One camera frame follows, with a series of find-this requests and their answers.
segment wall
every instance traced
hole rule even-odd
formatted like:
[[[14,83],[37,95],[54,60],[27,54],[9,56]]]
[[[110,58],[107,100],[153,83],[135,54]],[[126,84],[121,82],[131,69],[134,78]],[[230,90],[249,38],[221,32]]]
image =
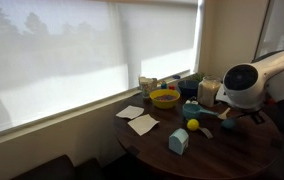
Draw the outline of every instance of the wall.
[[[267,0],[207,0],[200,71],[222,75],[250,61]],[[120,102],[0,143],[0,179],[9,179],[61,154],[77,165],[97,157],[102,166],[124,154],[112,121]]]
[[[251,62],[268,0],[206,0],[199,72],[223,76]]]

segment small teal box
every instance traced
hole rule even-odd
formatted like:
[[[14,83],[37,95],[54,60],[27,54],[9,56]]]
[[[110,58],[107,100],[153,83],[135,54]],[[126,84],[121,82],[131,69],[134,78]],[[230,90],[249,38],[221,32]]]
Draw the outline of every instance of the small teal box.
[[[184,129],[177,129],[169,137],[169,149],[182,155],[189,145],[189,135]]]

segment dark wooden table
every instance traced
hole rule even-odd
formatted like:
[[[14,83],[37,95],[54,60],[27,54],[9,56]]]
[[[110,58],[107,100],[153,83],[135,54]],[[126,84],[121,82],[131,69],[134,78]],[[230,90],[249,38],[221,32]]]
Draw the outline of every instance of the dark wooden table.
[[[139,136],[128,124],[129,119],[115,116],[116,136],[125,150],[155,170],[182,179],[250,179],[262,174],[281,152],[280,132],[263,112],[259,115],[265,123],[255,124],[250,116],[238,118],[234,129],[221,126],[221,120],[212,115],[202,115],[200,126],[211,131],[208,139],[199,130],[189,131],[182,116],[182,105],[187,99],[181,97],[172,109],[162,110],[151,101],[143,101],[140,94],[126,100],[119,111],[128,105],[144,108],[160,121],[148,133]],[[218,104],[207,108],[222,113],[227,108]],[[228,117],[242,114],[231,109]],[[189,147],[178,155],[168,148],[169,136],[178,128],[189,134]]]

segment napkin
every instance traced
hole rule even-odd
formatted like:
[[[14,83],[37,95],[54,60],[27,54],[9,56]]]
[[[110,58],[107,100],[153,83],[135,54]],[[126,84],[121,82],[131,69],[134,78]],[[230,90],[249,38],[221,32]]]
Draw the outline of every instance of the napkin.
[[[140,116],[132,121],[129,121],[128,124],[140,135],[142,136],[146,132],[150,131],[151,128],[159,123],[159,121],[154,120],[149,114]]]
[[[127,108],[123,109],[121,112],[116,114],[116,116],[121,118],[129,118],[134,119],[140,116],[143,113],[144,109],[135,106],[128,106]]]

